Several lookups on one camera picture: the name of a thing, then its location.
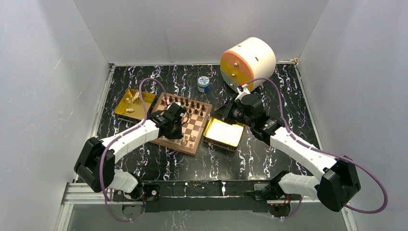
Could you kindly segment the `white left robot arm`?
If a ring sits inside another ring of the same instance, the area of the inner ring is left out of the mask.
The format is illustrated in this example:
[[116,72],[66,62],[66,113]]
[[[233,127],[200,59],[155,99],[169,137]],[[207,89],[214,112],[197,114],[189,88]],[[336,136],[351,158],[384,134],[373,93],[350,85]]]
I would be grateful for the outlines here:
[[136,148],[160,137],[182,138],[182,120],[186,113],[178,103],[171,103],[166,110],[145,115],[141,122],[121,133],[101,140],[89,138],[74,171],[96,193],[114,189],[124,192],[131,200],[139,200],[144,193],[141,180],[115,168],[116,163]]

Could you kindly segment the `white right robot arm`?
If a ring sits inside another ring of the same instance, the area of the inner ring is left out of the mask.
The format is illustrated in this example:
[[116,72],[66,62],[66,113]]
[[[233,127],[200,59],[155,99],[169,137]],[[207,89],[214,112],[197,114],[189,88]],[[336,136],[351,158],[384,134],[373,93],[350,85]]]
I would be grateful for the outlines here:
[[281,172],[270,181],[271,194],[284,199],[298,194],[318,199],[326,208],[339,212],[360,191],[356,167],[350,159],[331,157],[314,150],[303,139],[288,132],[276,118],[267,114],[262,101],[254,94],[240,99],[230,97],[211,117],[227,124],[244,124],[267,145],[287,154],[309,170],[311,176]]

